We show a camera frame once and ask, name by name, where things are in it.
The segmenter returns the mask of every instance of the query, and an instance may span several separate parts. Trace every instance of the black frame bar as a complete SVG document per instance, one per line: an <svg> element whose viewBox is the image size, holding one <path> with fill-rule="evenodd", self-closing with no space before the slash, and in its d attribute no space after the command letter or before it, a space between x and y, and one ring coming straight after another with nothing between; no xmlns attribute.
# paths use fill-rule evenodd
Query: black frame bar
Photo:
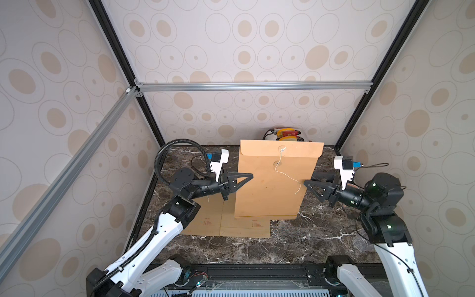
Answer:
<svg viewBox="0 0 475 297"><path fill-rule="evenodd" d="M105 11L104 5L102 4L101 0L89 0L91 4L91 8L94 11L94 14L97 17L99 24L101 25L102 31L105 34L105 37L109 41L109 44L112 48L112 51L119 62L120 67L122 68L123 73L125 74L125 78L127 79L130 86L136 86L139 89L139 95L137 96L137 102L142 109L142 112L147 119L147 122L152 129L155 138L160 146L165 144L165 140L160 132L160 129L153 117L152 111L148 106L145 98L143 97L142 92L140 92L140 86L137 86L135 81L135 74L133 73L132 67L130 66L129 60L127 60L127 56L125 55L124 49L115 33L115 30L112 26L112 22Z"/></svg>
<svg viewBox="0 0 475 297"><path fill-rule="evenodd" d="M420 15L424 11L428 3L429 3L429 0L417 0L412 6L408 16L404 20L404 23L402 23L401 29L399 29L399 32L396 35L396 38L394 38L394 41L389 47L388 52L386 53L386 56L381 62L381 65L379 66L378 70L374 74L374 77L372 79L373 85L371 86L371 89L369 90L368 93L365 93L363 97L361 98L360 102L358 103L358 106L353 112L353 115L348 121L348 124L346 124L346 127L343 129L343 132L340 135L340 138L336 142L335 144L336 150L340 151L341 148L343 147L346 139L348 138L353 128L355 127L356 123L360 119L361 114L363 113L364 109L366 108L369 101L373 97L375 91L378 89L381 81L383 80L387 71L391 67L392 62L397 57L399 51L404 45L404 42L406 42L409 34L411 33L417 21L419 20Z"/></svg>
<svg viewBox="0 0 475 297"><path fill-rule="evenodd" d="M150 264L145 272L157 268L161 264ZM381 263L356 264L358 270L369 281L388 281L386 271ZM323 268L325 264L192 264L192 274L204 271L208 275L206 286L225 281L293 281L309 287L321 287L330 291L332 296L347 294L343 284L332 286L325 281ZM189 290L201 280L201 276L192 277L183 287L168 285L168 290Z"/></svg>
<svg viewBox="0 0 475 297"><path fill-rule="evenodd" d="M152 181L150 182L147 192L145 193L145 198L143 199L142 205L140 206L139 215L137 216L137 219L135 220L135 224L133 226L132 232L130 233L129 240L127 242L127 245L125 246L125 250L129 250L139 239L139 233L140 233L140 229L142 228L143 219L145 218L145 215L147 214L147 209L150 205L150 201L152 200L153 191L155 191L155 187L157 186L157 183L158 183L158 177L154 173L152 177Z"/></svg>

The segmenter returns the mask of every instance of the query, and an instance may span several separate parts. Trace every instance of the dark marble surface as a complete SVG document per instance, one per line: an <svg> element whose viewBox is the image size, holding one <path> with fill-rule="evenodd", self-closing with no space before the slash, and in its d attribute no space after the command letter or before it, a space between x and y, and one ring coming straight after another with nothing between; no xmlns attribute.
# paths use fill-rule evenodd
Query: dark marble surface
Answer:
<svg viewBox="0 0 475 297"><path fill-rule="evenodd" d="M221 147L205 146L210 153ZM223 146L229 150L229 162L225 168L238 170L239 147ZM175 170L189 167L198 150L188 146L171 148L162 175L170 179ZM335 151L324 148L316 170L333 170ZM196 158L194 165L204 171L203 162ZM140 235L153 224L153 219L172 197L171 190L159 183L154 191ZM345 208L351 219L338 203L334 208L328 202L320 203L309 191L306 192L299 216L295 220L272 220L271 238L250 239L233 237L178 235L158 255L154 263L163 263L169 256L179 253L191 263L324 263L329 255L347 254L357 263L376 263L380 259L374 248L355 232L357 212Z"/></svg>

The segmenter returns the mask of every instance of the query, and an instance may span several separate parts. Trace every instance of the white string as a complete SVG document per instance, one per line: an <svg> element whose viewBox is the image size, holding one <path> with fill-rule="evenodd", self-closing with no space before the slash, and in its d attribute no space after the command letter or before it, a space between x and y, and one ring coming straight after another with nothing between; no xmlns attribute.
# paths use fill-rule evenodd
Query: white string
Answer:
<svg viewBox="0 0 475 297"><path fill-rule="evenodd" d="M285 174L285 173L283 173L283 172L281 172L281 171L277 171L277 166L279 166L280 160L282 159L282 152L283 152L285 149L286 149L286 147L284 147L283 149L280 150L279 162L277 162L277 165L275 166L274 170L275 170L275 172L282 173L283 175L285 175L286 177L290 178L291 180L298 182L298 190L297 190L297 192L295 192L295 194L294 194L294 195L297 195L297 193L300 191L300 188L302 187L301 183L300 183L298 180L294 180L293 178L291 178L291 177L288 176L287 174Z"/></svg>

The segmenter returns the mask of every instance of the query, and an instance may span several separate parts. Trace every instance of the patterned wallpaper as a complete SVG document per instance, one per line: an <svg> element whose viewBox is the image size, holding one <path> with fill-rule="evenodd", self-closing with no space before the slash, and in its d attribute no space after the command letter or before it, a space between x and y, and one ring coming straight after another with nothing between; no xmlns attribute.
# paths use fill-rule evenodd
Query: patterned wallpaper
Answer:
<svg viewBox="0 0 475 297"><path fill-rule="evenodd" d="M363 90L147 92L165 141L239 144L267 129L294 127L306 141L335 144Z"/></svg>
<svg viewBox="0 0 475 297"><path fill-rule="evenodd" d="M371 80L413 1L104 0L139 81ZM165 140L335 144L362 90L147 94Z"/></svg>
<svg viewBox="0 0 475 297"><path fill-rule="evenodd" d="M342 150L407 186L397 213L431 297L475 295L474 79L475 1L433 1Z"/></svg>
<svg viewBox="0 0 475 297"><path fill-rule="evenodd" d="M0 297L86 296L86 276L122 255L158 145L133 101L7 278Z"/></svg>
<svg viewBox="0 0 475 297"><path fill-rule="evenodd" d="M0 245L124 93L82 0L0 3ZM0 296L83 297L123 251L158 145L133 101L0 285Z"/></svg>
<svg viewBox="0 0 475 297"><path fill-rule="evenodd" d="M104 0L142 82L371 80L414 1Z"/></svg>
<svg viewBox="0 0 475 297"><path fill-rule="evenodd" d="M82 0L0 3L0 245L124 92Z"/></svg>

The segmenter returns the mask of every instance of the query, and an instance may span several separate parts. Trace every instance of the kraft paper envelope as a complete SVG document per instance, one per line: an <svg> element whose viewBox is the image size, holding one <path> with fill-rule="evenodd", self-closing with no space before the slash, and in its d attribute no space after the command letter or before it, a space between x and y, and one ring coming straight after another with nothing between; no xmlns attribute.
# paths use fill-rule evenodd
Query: kraft paper envelope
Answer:
<svg viewBox="0 0 475 297"><path fill-rule="evenodd" d="M282 152L278 171L274 169ZM314 172L323 143L275 140L241 140L238 172L252 173L254 178L236 193L236 218L252 217L268 220L293 220L304 199L306 187Z"/></svg>
<svg viewBox="0 0 475 297"><path fill-rule="evenodd" d="M201 205L196 217L181 233L198 236L230 236L269 238L270 223L267 219L234 218L236 194L223 201L221 194L194 199Z"/></svg>

